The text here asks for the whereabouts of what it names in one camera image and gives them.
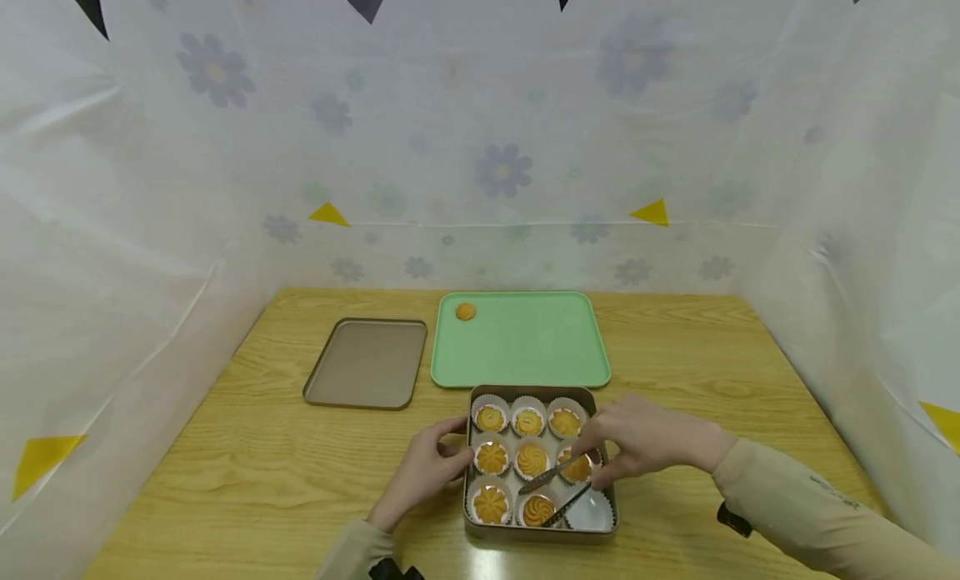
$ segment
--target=green tray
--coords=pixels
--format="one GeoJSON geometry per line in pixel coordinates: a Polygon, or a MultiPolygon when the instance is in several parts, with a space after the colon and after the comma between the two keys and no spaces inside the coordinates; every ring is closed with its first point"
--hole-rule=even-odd
{"type": "Polygon", "coordinates": [[[597,387],[610,382],[610,361],[586,295],[450,293],[440,302],[430,374],[447,388],[597,387]],[[473,320],[457,319],[460,303],[476,308],[473,320]]]}

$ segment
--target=white backdrop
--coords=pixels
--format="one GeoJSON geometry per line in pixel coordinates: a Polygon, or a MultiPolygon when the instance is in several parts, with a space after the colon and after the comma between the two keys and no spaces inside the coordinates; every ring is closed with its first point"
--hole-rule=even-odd
{"type": "Polygon", "coordinates": [[[960,555],[956,3],[2,1],[0,490],[87,440],[0,575],[83,570],[287,284],[742,295],[960,555]]]}

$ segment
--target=wooden table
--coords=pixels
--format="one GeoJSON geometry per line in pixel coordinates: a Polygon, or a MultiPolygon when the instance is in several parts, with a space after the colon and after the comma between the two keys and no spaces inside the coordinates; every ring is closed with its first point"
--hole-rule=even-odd
{"type": "MultiPolygon", "coordinates": [[[[113,532],[87,579],[311,578],[350,518],[364,516],[409,436],[466,414],[467,393],[430,380],[427,340],[409,408],[311,407],[301,390],[343,317],[416,318],[433,333],[441,292],[287,289],[264,311],[188,426],[113,532]]],[[[714,418],[816,468],[883,510],[853,456],[737,297],[590,296],[613,378],[627,391],[714,418]]],[[[617,485],[622,523],[610,546],[469,542],[460,492],[397,530],[403,566],[447,578],[823,578],[754,534],[714,521],[706,474],[674,468],[617,485]]]]}

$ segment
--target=white paper liner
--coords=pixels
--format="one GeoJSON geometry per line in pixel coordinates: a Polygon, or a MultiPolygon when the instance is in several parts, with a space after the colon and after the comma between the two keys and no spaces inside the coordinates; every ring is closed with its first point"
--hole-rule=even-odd
{"type": "Polygon", "coordinates": [[[517,401],[514,401],[510,408],[510,428],[512,428],[513,432],[518,436],[541,436],[543,431],[546,430],[546,405],[543,404],[541,399],[530,397],[529,395],[517,397],[517,401]],[[517,429],[517,414],[521,411],[533,411],[541,418],[541,429],[539,429],[539,432],[536,434],[524,434],[517,429]]]}
{"type": "Polygon", "coordinates": [[[546,446],[546,443],[542,439],[534,438],[534,437],[522,438],[519,441],[517,441],[517,446],[513,448],[513,470],[517,471],[517,475],[520,478],[523,478],[524,480],[533,480],[539,474],[549,470],[550,466],[553,463],[553,453],[550,453],[550,452],[551,452],[551,449],[548,446],[546,446]],[[519,462],[518,462],[520,458],[520,449],[523,449],[523,446],[529,445],[529,443],[532,443],[532,445],[537,445],[540,448],[542,448],[543,453],[546,455],[546,467],[544,467],[541,471],[533,475],[527,475],[522,471],[520,471],[519,462]]]}
{"type": "MultiPolygon", "coordinates": [[[[554,461],[557,462],[557,465],[560,465],[560,464],[561,464],[561,461],[560,461],[560,455],[561,455],[561,453],[563,453],[564,450],[567,450],[567,449],[569,449],[569,448],[572,448],[572,447],[573,447],[573,444],[574,444],[576,441],[577,441],[577,439],[575,439],[575,438],[569,438],[569,439],[566,439],[566,440],[563,440],[563,441],[560,442],[560,446],[557,447],[557,458],[554,460],[554,461]]],[[[596,466],[596,464],[594,464],[594,462],[593,462],[592,460],[590,460],[590,458],[589,458],[587,455],[583,455],[583,457],[584,457],[584,458],[587,458],[587,461],[589,461],[589,464],[590,464],[590,477],[593,477],[593,473],[596,472],[596,468],[598,468],[598,466],[596,466]]],[[[563,471],[560,472],[560,474],[558,474],[558,475],[560,475],[560,478],[562,478],[564,481],[567,482],[567,484],[579,484],[579,483],[586,482],[587,480],[589,480],[589,478],[588,478],[587,480],[571,480],[571,479],[568,478],[567,475],[566,475],[566,474],[567,474],[567,470],[569,470],[569,467],[565,467],[565,468],[563,469],[563,471]]]]}
{"type": "MultiPolygon", "coordinates": [[[[582,483],[573,485],[565,498],[573,497],[576,491],[582,487],[582,483]]],[[[593,489],[588,490],[577,499],[577,502],[570,507],[564,518],[567,519],[567,525],[571,530],[582,532],[610,532],[613,530],[613,506],[611,506],[606,494],[593,489]]]]}
{"type": "Polygon", "coordinates": [[[494,431],[495,433],[501,433],[503,429],[507,427],[507,424],[510,423],[510,405],[507,405],[507,402],[497,395],[480,395],[473,399],[473,403],[470,403],[470,421],[473,422],[473,426],[479,429],[481,433],[494,433],[494,431]],[[497,430],[482,428],[478,424],[478,414],[481,409],[487,406],[496,408],[503,417],[503,426],[497,430]]]}
{"type": "MultiPolygon", "coordinates": [[[[539,528],[539,526],[529,526],[523,519],[523,506],[530,500],[532,497],[545,497],[550,499],[550,503],[553,503],[553,510],[556,512],[564,504],[564,501],[557,495],[556,491],[551,489],[549,486],[539,487],[536,491],[529,494],[520,494],[517,497],[516,503],[513,504],[513,523],[518,526],[523,526],[524,528],[539,528]]],[[[555,524],[552,528],[558,528],[561,524],[555,524]]]]}
{"type": "Polygon", "coordinates": [[[473,449],[473,467],[478,473],[503,475],[507,472],[507,470],[510,470],[510,465],[513,462],[513,450],[510,447],[510,442],[508,442],[501,434],[497,434],[496,432],[481,432],[473,437],[472,446],[470,448],[473,449]],[[487,443],[491,443],[493,441],[500,443],[500,447],[507,452],[507,462],[499,472],[485,472],[478,466],[478,454],[480,453],[481,446],[487,445],[487,443]]]}
{"type": "Polygon", "coordinates": [[[561,434],[560,432],[557,431],[555,427],[553,427],[553,414],[558,409],[569,409],[570,411],[573,411],[573,413],[580,418],[581,428],[583,427],[583,424],[586,423],[588,420],[587,411],[583,409],[583,406],[580,403],[575,402],[573,401],[572,398],[567,398],[567,397],[554,398],[553,401],[551,401],[550,404],[547,405],[546,415],[547,415],[547,421],[549,422],[548,426],[550,427],[551,433],[553,433],[553,435],[560,440],[568,439],[568,438],[576,438],[576,435],[568,436],[566,434],[561,434]]]}
{"type": "Polygon", "coordinates": [[[467,489],[467,511],[469,512],[470,519],[472,519],[475,523],[505,526],[510,523],[513,515],[513,493],[510,492],[510,487],[507,486],[503,479],[495,477],[495,475],[482,475],[478,479],[470,482],[470,486],[467,489]],[[499,524],[487,524],[482,522],[480,517],[478,517],[478,512],[476,512],[476,509],[474,509],[473,506],[473,499],[478,496],[480,489],[487,486],[497,487],[498,490],[503,491],[504,497],[506,498],[507,511],[505,514],[503,514],[503,517],[500,518],[499,524]]]}

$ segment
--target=beige sleeve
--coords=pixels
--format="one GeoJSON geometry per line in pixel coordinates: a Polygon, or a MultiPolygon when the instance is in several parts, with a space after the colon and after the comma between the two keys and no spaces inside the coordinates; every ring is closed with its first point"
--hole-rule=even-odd
{"type": "Polygon", "coordinates": [[[769,447],[739,440],[713,481],[727,509],[808,568],[845,580],[960,578],[960,563],[769,447]]]}
{"type": "Polygon", "coordinates": [[[393,536],[354,519],[330,547],[317,580],[370,580],[371,568],[392,556],[393,536]]]}

